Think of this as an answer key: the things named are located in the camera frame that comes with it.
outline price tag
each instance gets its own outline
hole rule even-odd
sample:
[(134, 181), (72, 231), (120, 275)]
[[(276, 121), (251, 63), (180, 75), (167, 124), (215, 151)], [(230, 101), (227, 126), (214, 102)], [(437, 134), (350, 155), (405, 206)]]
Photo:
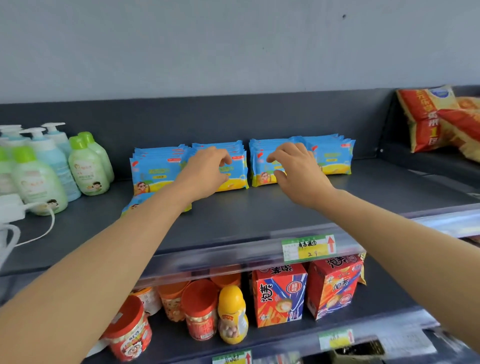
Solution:
[(355, 343), (353, 330), (350, 328), (328, 334), (320, 334), (318, 340), (320, 341), (320, 349), (322, 349), (322, 351), (343, 348)]
[(335, 236), (315, 235), (282, 240), (285, 263), (313, 260), (336, 253)]
[(252, 351), (232, 352), (212, 358), (212, 364), (252, 364)]

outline wall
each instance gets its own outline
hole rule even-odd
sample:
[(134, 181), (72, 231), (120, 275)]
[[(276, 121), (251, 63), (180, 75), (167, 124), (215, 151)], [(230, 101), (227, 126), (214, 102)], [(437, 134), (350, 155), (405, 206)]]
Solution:
[(0, 3), (0, 103), (480, 83), (478, 0)]

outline stack of wipes packages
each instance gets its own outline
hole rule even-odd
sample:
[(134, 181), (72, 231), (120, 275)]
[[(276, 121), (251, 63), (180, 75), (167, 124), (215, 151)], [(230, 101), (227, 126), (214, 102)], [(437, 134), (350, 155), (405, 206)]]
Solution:
[(232, 164), (226, 164), (223, 167), (219, 167), (220, 172), (228, 175), (228, 181), (223, 183), (217, 192), (237, 190), (240, 188), (248, 188), (247, 183), (247, 152), (243, 148), (241, 140), (228, 143), (211, 143), (200, 144), (193, 143), (192, 148), (189, 151), (188, 158), (194, 156), (199, 149), (205, 149), (210, 146), (215, 146), (218, 149), (226, 149), (232, 157)]
[[(160, 188), (172, 183), (187, 162), (189, 148), (185, 144), (162, 148), (135, 148), (130, 158), (133, 198), (122, 210), (122, 215), (136, 208)], [(185, 211), (192, 209), (189, 205)]]
[(313, 152), (315, 159), (325, 174), (351, 174), (351, 161), (355, 140), (345, 139), (343, 135), (293, 136), (289, 139), (250, 140), (250, 163), (252, 167), (252, 186), (276, 183), (275, 170), (284, 171), (282, 165), (266, 158), (275, 149), (286, 142), (303, 143)]

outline yellow bottle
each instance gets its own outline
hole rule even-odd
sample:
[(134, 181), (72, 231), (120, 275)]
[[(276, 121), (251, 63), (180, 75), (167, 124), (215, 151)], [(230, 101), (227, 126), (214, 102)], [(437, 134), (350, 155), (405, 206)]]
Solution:
[(238, 344), (247, 336), (248, 319), (240, 288), (234, 285), (222, 288), (218, 299), (218, 317), (218, 331), (227, 344)]

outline red snack box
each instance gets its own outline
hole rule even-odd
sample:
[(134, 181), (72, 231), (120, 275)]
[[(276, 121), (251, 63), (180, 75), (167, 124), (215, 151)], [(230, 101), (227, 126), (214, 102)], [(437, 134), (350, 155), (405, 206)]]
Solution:
[(307, 271), (301, 263), (253, 272), (253, 299), (259, 328), (301, 319)]
[(314, 260), (310, 264), (307, 307), (315, 320), (352, 301), (362, 266), (357, 255)]

